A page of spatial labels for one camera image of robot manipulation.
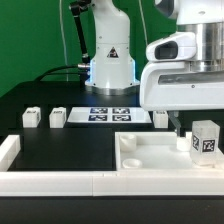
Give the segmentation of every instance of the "small white block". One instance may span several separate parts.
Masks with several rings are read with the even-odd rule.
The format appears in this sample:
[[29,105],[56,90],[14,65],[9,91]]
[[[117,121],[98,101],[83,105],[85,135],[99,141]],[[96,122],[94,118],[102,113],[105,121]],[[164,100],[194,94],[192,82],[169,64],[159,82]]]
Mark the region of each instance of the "small white block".
[[63,128],[66,122],[66,108],[54,108],[49,116],[50,128]]
[[39,107],[28,107],[23,114],[23,127],[36,128],[41,120]]
[[9,135],[0,146],[0,171],[7,171],[20,151],[19,135]]
[[195,121],[190,156],[197,165],[215,165],[220,127],[212,121]]
[[155,128],[168,128],[168,114],[166,111],[153,111],[153,122]]

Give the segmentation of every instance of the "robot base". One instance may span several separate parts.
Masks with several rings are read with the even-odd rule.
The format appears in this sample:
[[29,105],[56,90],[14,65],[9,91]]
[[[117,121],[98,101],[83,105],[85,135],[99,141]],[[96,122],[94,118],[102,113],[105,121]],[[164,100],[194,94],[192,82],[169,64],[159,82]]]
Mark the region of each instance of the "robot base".
[[97,93],[97,94],[119,96],[119,95],[127,95],[130,93],[139,92],[139,82],[137,84],[133,84],[132,86],[124,88],[124,89],[99,88],[99,87],[88,86],[88,85],[86,85],[85,88],[87,91]]

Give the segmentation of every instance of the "black cable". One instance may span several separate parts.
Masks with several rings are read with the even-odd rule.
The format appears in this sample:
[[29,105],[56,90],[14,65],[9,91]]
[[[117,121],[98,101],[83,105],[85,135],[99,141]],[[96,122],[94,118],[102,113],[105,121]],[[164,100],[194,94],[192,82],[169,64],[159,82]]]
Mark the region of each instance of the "black cable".
[[64,66],[52,68],[52,69],[44,72],[43,75],[46,73],[56,72],[56,71],[60,71],[60,70],[64,70],[64,69],[70,69],[70,68],[78,68],[78,65],[64,65]]
[[67,75],[67,74],[73,74],[73,75],[88,75],[87,72],[64,72],[64,73],[46,73],[46,74],[43,74],[41,76],[38,76],[35,81],[41,81],[43,78],[45,78],[46,76],[49,76],[49,75]]
[[65,65],[65,66],[60,66],[57,68],[52,68],[46,72],[44,72],[42,75],[38,76],[35,81],[41,81],[45,76],[54,74],[53,72],[60,71],[60,70],[65,70],[65,69],[72,69],[72,68],[78,68],[78,65]]

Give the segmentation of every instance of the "printed label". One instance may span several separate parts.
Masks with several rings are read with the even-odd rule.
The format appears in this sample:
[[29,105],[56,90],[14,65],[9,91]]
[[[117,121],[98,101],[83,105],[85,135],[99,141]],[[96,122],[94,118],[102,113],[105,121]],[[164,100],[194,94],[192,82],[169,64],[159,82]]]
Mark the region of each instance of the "printed label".
[[91,108],[91,114],[107,114],[108,108]]
[[129,108],[113,108],[113,114],[130,114]]
[[110,53],[107,55],[107,57],[108,58],[119,58],[117,51],[115,50],[114,47],[110,50]]
[[199,149],[199,139],[195,135],[193,136],[193,147],[198,151],[198,149]]
[[214,152],[215,151],[215,140],[203,141],[202,152]]
[[131,121],[130,115],[113,115],[113,121]]
[[107,121],[107,115],[90,115],[89,121]]

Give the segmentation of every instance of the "cable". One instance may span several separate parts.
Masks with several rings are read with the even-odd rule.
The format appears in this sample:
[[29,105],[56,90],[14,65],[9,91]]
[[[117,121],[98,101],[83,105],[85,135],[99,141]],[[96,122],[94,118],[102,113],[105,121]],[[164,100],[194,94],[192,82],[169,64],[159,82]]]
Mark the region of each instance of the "cable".
[[68,65],[67,46],[66,46],[64,23],[63,23],[62,0],[59,1],[59,15],[60,15],[61,36],[64,49],[64,59],[65,64]]
[[42,75],[38,76],[35,81],[41,81],[41,79],[43,79],[46,75],[50,75],[50,74],[54,74],[53,72],[56,72],[56,71],[60,71],[60,70],[64,70],[64,69],[71,69],[71,68],[78,68],[77,65],[70,65],[70,66],[60,66],[60,67],[57,67],[57,68],[52,68],[46,72],[44,72]]
[[67,75],[67,74],[69,74],[69,75],[72,74],[72,75],[88,76],[87,72],[46,73],[44,75],[41,75],[41,76],[37,77],[35,79],[35,81],[41,81],[43,78],[45,78],[46,76],[49,76],[49,75]]
[[141,18],[142,18],[142,25],[143,25],[143,31],[144,31],[144,36],[145,36],[145,44],[147,47],[148,46],[148,37],[147,37],[147,30],[146,30],[146,25],[145,25],[144,12],[143,12],[143,8],[142,8],[142,1],[138,0],[138,2],[139,2],[139,9],[140,9]]

